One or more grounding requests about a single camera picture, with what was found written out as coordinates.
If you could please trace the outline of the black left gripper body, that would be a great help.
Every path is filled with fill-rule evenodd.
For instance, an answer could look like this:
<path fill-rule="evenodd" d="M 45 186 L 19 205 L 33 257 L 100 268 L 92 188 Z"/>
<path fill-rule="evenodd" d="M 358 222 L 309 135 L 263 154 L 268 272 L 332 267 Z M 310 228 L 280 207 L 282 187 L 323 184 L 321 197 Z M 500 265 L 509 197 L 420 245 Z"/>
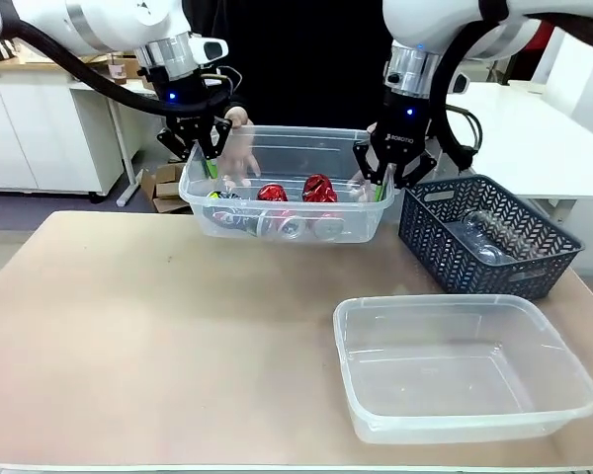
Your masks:
<path fill-rule="evenodd" d="M 211 68 L 172 80 L 164 66 L 156 66 L 145 69 L 145 80 L 160 101 L 172 106 L 203 103 L 222 89 L 222 79 L 215 77 Z M 206 140 L 212 144 L 215 113 L 216 106 L 212 106 L 188 118 L 167 116 L 165 122 L 167 128 L 185 144 Z"/>

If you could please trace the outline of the person's left hand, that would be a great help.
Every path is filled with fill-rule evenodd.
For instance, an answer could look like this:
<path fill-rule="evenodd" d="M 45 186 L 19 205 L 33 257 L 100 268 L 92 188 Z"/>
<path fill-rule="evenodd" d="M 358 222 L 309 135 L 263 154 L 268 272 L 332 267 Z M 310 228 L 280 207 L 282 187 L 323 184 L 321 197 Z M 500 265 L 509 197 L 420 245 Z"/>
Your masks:
<path fill-rule="evenodd" d="M 369 125 L 367 128 L 367 133 L 369 135 L 372 135 L 376 129 L 376 126 L 377 124 L 375 122 Z M 366 182 L 366 179 L 364 178 L 361 171 L 357 171 L 351 178 L 350 182 L 357 185 L 363 185 Z"/>

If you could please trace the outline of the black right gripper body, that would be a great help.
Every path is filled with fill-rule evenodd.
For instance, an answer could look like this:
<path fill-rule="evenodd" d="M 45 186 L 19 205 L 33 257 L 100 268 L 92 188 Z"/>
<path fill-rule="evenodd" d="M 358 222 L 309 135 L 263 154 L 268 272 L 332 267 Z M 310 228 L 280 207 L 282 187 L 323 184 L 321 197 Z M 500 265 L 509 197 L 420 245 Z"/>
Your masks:
<path fill-rule="evenodd" d="M 425 150 L 429 100 L 385 91 L 371 146 L 379 164 L 405 167 Z"/>

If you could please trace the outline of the person's right hand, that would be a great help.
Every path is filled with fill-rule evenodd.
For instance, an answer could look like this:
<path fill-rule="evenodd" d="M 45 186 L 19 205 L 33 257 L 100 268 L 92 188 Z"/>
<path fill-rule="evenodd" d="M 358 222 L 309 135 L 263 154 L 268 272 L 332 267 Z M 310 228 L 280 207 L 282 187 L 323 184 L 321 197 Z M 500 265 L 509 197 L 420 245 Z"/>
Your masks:
<path fill-rule="evenodd" d="M 252 173 L 256 178 L 261 177 L 261 169 L 253 155 L 252 135 L 235 132 L 242 126 L 252 126 L 246 110 L 242 107 L 232 107 L 227 110 L 226 119 L 231 121 L 231 133 L 224 145 L 221 156 L 218 158 L 218 172 L 224 185 L 232 190 L 237 187 L 250 187 L 248 175 Z"/>

